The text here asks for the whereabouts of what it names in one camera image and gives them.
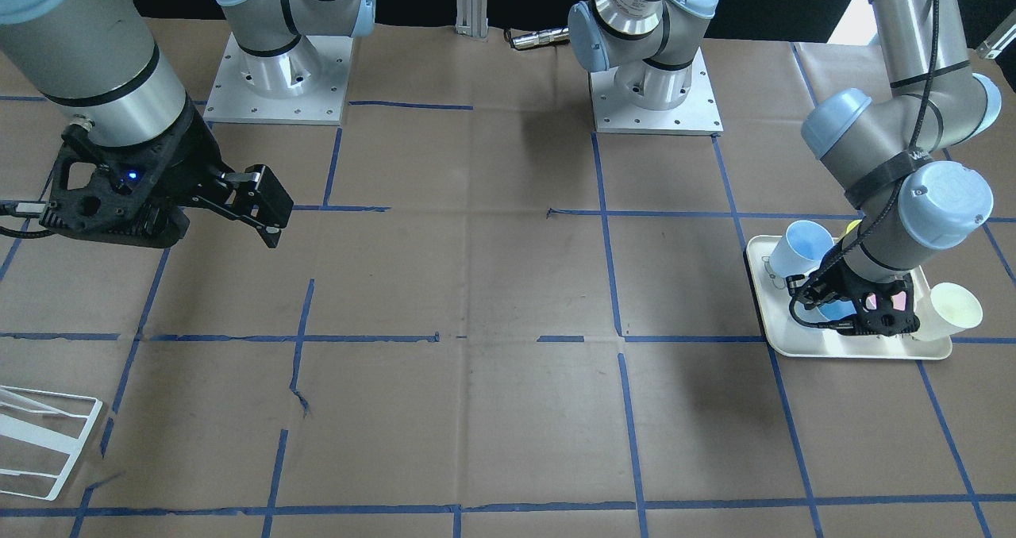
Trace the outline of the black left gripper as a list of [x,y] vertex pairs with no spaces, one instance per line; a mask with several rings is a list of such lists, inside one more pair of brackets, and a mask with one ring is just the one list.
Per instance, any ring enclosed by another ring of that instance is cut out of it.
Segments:
[[[837,262],[832,262],[831,257],[827,257],[825,260],[825,284],[833,292],[833,296],[836,299],[850,300],[856,299],[860,296],[861,289],[870,287],[871,285],[887,284],[886,282],[872,282],[864,280],[856,273],[846,266],[845,260],[839,259]],[[898,278],[893,278],[895,280],[901,280],[907,276],[912,278],[910,273],[905,275],[900,275]],[[835,321],[835,325],[852,325],[852,317],[843,318],[843,320]]]

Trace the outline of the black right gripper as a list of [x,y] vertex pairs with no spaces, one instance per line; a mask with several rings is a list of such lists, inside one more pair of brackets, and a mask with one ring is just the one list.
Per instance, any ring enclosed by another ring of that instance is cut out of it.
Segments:
[[225,165],[213,133],[188,99],[180,117],[156,139],[139,145],[160,171],[138,162],[126,166],[123,183],[148,194],[136,213],[120,222],[121,233],[185,233],[190,224],[184,208],[207,209],[253,227],[262,241],[277,248],[289,224],[294,201],[272,169],[257,164],[243,172]]

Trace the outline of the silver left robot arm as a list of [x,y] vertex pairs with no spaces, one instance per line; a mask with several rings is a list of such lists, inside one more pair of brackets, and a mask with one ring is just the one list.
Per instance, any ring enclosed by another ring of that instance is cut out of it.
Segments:
[[[892,336],[918,327],[910,272],[977,230],[994,205],[972,169],[935,159],[972,139],[1001,110],[998,87],[970,69],[957,0],[868,0],[891,97],[842,90],[803,119],[802,139],[863,214],[815,271],[791,288],[788,311],[849,301],[843,335]],[[718,0],[587,0],[571,6],[568,31],[588,72],[637,67],[683,72]]]

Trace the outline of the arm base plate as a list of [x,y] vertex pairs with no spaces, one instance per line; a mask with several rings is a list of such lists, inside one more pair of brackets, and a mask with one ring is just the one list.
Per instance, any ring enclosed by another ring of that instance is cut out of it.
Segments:
[[309,36],[275,57],[226,43],[204,118],[254,125],[341,125],[355,40]]
[[725,130],[701,50],[678,71],[638,61],[595,72],[589,83],[596,132],[713,136]]

